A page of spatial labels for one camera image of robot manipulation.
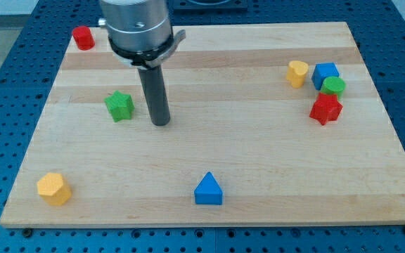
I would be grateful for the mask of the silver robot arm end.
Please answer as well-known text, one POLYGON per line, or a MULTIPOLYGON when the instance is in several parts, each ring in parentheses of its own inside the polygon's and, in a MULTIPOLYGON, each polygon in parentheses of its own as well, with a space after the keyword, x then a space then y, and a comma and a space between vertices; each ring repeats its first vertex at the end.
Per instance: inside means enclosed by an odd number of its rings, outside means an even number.
POLYGON ((108 37, 124 51, 150 51, 172 36, 165 0, 100 0, 108 37))

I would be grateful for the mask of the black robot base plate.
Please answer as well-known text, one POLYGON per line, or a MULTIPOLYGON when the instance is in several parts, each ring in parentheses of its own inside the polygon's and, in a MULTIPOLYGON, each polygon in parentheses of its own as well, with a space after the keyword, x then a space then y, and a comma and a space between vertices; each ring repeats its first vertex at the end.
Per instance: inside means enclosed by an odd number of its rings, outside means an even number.
POLYGON ((248 0, 170 0, 174 11, 225 11, 248 9, 248 0))

